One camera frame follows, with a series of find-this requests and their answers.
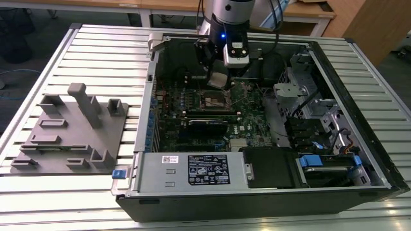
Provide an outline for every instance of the desk leg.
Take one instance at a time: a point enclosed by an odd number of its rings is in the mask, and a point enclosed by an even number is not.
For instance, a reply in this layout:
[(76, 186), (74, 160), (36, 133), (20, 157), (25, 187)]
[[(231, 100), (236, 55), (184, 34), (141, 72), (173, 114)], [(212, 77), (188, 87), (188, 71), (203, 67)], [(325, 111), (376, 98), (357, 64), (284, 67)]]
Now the desk leg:
[(57, 18), (57, 10), (46, 10), (52, 19)]
[(311, 32), (311, 35), (312, 37), (320, 37), (323, 36), (323, 33), (325, 31), (325, 28), (327, 28), (327, 25), (329, 23), (329, 20), (328, 18), (321, 18), (319, 23), (315, 24), (315, 27), (313, 27), (313, 30)]
[(142, 27), (152, 27), (152, 12), (149, 9), (138, 9)]

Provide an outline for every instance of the motherboard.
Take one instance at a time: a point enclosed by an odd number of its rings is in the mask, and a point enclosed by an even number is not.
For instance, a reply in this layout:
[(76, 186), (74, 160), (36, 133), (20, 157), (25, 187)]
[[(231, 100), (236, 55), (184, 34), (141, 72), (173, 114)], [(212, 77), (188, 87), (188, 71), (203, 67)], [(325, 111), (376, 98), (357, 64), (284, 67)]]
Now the motherboard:
[(158, 81), (160, 152), (236, 152), (272, 146), (263, 97), (269, 89), (233, 80), (228, 90)]

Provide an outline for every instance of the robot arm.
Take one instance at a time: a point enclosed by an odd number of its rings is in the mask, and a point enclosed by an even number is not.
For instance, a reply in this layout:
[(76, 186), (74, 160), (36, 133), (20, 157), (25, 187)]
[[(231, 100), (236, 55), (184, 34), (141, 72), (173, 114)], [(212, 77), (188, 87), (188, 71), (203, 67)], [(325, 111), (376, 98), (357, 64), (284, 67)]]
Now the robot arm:
[(223, 51), (227, 68), (249, 63), (247, 30), (255, 0), (216, 0), (212, 5), (209, 41)]

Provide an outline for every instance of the power supply label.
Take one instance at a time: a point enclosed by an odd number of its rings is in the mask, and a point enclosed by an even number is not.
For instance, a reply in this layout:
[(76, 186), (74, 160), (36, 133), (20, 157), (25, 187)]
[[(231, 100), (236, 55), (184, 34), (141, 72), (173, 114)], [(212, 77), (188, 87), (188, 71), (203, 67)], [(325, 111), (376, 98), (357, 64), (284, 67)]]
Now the power supply label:
[(227, 155), (189, 155), (188, 183), (191, 185), (229, 184)]

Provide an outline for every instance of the cable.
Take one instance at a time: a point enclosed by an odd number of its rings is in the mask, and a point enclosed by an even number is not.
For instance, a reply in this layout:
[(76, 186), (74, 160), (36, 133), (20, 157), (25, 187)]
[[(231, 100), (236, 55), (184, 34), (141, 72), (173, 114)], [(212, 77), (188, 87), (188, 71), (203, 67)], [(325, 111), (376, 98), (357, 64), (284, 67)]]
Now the cable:
[(201, 1), (199, 0), (199, 6), (197, 6), (197, 14), (195, 16), (195, 30), (197, 31), (197, 27), (199, 27), (199, 13), (200, 13), (200, 6), (201, 6)]
[(183, 17), (183, 19), (181, 19), (181, 21), (180, 21), (180, 24), (183, 23), (184, 19), (185, 19), (185, 16)]
[(30, 71), (30, 72), (36, 72), (37, 74), (41, 74), (41, 72), (36, 71), (36, 70), (30, 70), (30, 69), (17, 69), (17, 70), (9, 70), (9, 71), (4, 71), (0, 73), (0, 75), (9, 73), (9, 72), (14, 72), (14, 71)]
[(348, 130), (348, 129), (347, 129), (347, 128), (341, 128), (341, 129), (336, 132), (335, 137), (333, 137), (333, 139), (332, 139), (332, 145), (329, 146), (328, 155), (332, 154), (333, 146), (335, 146), (336, 140), (337, 140), (337, 138), (339, 138), (339, 135), (340, 135), (340, 133), (341, 133), (343, 131), (345, 131), (345, 130)]
[(277, 131), (273, 131), (277, 135), (284, 136), (287, 138), (289, 138), (288, 136), (283, 135), (281, 133), (279, 133)]
[(204, 16), (204, 0), (201, 0), (201, 11), (203, 11), (203, 18), (205, 18), (205, 16)]
[(158, 15), (158, 14), (156, 14), (156, 16), (162, 20), (162, 17), (164, 18), (168, 18), (168, 19), (170, 19), (170, 18), (173, 18), (175, 17), (175, 15), (173, 16), (169, 16), (169, 17), (166, 17), (165, 15)]
[(349, 141), (349, 144), (348, 144), (348, 146), (343, 149), (343, 151), (341, 151), (343, 154), (347, 154), (348, 149), (353, 147), (353, 141), (352, 141), (352, 139), (349, 138), (349, 135), (347, 135), (345, 137), (347, 137), (347, 140)]
[(276, 3), (277, 3), (277, 8), (280, 9), (280, 16), (281, 16), (279, 27), (277, 27), (276, 30), (280, 30), (280, 28), (283, 26), (283, 21), (284, 21), (284, 12), (283, 12), (283, 7), (281, 7), (280, 0), (276, 0)]
[(4, 96), (0, 96), (0, 99), (4, 99), (4, 100), (22, 100), (25, 98), (24, 97), (20, 97), (20, 98), (8, 98), (8, 97), (4, 97)]
[(291, 114), (291, 117), (296, 114), (296, 112), (309, 103), (309, 101), (313, 99), (316, 94), (320, 92), (320, 89), (316, 89), (315, 92), (308, 96), (308, 98), (304, 100), (304, 102), (296, 107), (295, 111)]
[(267, 0), (267, 1), (268, 1), (269, 8), (271, 8), (271, 13), (272, 13), (272, 18), (273, 18), (273, 25), (275, 25), (273, 30), (275, 30), (276, 26), (277, 26), (276, 13), (275, 13), (272, 1), (271, 0)]
[(275, 48), (276, 48), (276, 45), (277, 45), (277, 40), (279, 40), (279, 30), (281, 29), (283, 27), (283, 21), (284, 21), (284, 15), (283, 15), (283, 8), (281, 8), (281, 4), (279, 2), (279, 0), (276, 0), (277, 2), (277, 7), (280, 9), (280, 16), (281, 16), (281, 19), (280, 19), (280, 22), (277, 22), (277, 19), (276, 19), (276, 13), (275, 13), (275, 9), (273, 9), (273, 5), (272, 5), (272, 2), (271, 0), (268, 0), (268, 4), (269, 4), (269, 8), (271, 8), (271, 11), (272, 11), (272, 15), (273, 15), (273, 22), (275, 22), (275, 27), (273, 27), (273, 32), (275, 32), (275, 42), (273, 42), (273, 46), (271, 47), (269, 51), (265, 52), (263, 54), (263, 56), (265, 56), (267, 54), (269, 54)]

